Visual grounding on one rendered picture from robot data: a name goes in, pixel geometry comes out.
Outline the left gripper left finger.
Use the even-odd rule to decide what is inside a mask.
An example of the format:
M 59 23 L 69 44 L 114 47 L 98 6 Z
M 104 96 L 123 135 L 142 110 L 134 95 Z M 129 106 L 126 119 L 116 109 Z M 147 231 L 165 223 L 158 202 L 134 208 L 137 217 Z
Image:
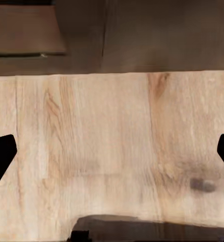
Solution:
M 16 142 L 12 134 L 0 137 L 0 179 L 17 153 Z

